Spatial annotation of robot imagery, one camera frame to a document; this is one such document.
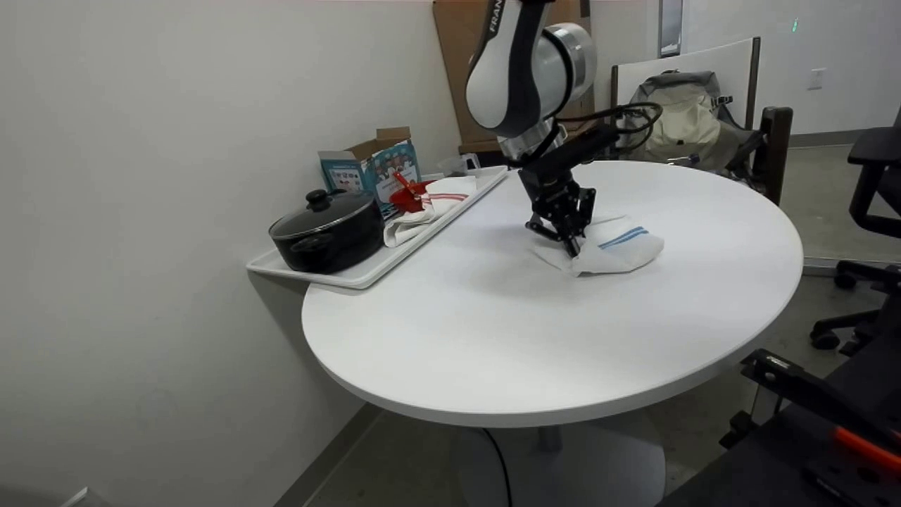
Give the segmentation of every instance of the wall outlet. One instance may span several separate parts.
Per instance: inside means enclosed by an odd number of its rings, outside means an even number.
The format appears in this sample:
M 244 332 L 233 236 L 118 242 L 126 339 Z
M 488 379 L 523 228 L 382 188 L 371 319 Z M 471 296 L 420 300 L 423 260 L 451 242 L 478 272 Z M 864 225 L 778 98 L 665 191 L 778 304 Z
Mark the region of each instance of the wall outlet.
M 826 72 L 827 69 L 810 69 L 807 91 L 822 91 L 826 87 Z
M 61 507 L 109 507 L 109 505 L 102 501 L 94 491 L 81 488 Z

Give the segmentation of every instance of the office chair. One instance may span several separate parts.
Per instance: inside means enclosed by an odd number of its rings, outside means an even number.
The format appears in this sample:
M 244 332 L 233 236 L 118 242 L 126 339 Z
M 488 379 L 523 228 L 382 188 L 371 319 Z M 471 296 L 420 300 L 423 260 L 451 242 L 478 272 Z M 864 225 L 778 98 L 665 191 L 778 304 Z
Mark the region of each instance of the office chair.
M 851 201 L 851 217 L 868 232 L 898 236 L 901 219 L 871 215 L 872 198 L 878 194 L 895 215 L 901 215 L 901 111 L 895 127 L 862 132 L 848 156 L 848 165 L 860 165 L 862 174 Z M 836 287 L 852 291 L 855 281 L 876 281 L 886 294 L 886 304 L 871 312 L 852 312 L 840 319 L 826 319 L 813 324 L 810 345 L 816 350 L 840 348 L 836 331 L 852 326 L 855 339 L 841 352 L 855 352 L 872 336 L 901 324 L 901 273 L 898 269 L 871 269 L 860 262 L 836 265 Z

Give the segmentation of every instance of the chair armrest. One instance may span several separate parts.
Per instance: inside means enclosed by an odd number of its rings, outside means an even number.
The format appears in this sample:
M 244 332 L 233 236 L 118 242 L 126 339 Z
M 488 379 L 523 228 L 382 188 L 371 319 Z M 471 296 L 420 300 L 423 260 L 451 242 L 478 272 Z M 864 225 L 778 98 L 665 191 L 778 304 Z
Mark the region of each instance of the chair armrest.
M 750 183 L 760 188 L 772 203 L 779 203 L 784 198 L 791 115 L 791 107 L 765 107 L 760 119 L 762 143 L 754 153 Z

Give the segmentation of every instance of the floor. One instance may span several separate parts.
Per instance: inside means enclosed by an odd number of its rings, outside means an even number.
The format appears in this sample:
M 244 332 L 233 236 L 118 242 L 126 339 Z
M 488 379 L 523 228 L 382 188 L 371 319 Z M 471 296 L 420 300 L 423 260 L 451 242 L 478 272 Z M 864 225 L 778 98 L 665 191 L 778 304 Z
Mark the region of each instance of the floor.
M 901 260 L 901 242 L 864 235 L 848 219 L 855 183 L 855 173 L 844 165 L 848 150 L 848 143 L 793 146 L 784 210 L 798 224 L 807 260 Z M 841 356 L 807 348 L 810 322 L 871 311 L 878 303 L 878 294 L 841 294 L 831 280 L 805 277 L 762 345 L 826 374 L 841 365 Z M 745 408 L 750 397 L 751 387 L 729 372 L 646 408 L 667 455 L 667 491 L 722 455 L 727 419 Z M 305 507 L 465 507 L 451 470 L 455 435 L 455 428 L 382 415 Z

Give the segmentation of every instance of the chair wheel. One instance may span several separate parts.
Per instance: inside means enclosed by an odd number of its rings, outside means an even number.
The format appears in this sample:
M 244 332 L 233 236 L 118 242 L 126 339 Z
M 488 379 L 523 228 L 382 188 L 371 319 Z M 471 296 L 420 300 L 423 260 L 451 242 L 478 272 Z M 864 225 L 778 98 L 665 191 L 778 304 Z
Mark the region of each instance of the chair wheel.
M 840 287 L 840 291 L 852 291 L 852 287 L 855 287 L 855 280 L 852 280 L 852 277 L 848 277 L 848 273 L 836 273 L 836 280 L 833 280 L 833 281 L 836 281 L 836 287 Z
M 840 348 L 840 336 L 826 331 L 826 332 L 813 332 L 810 336 L 810 348 L 813 350 L 836 350 Z

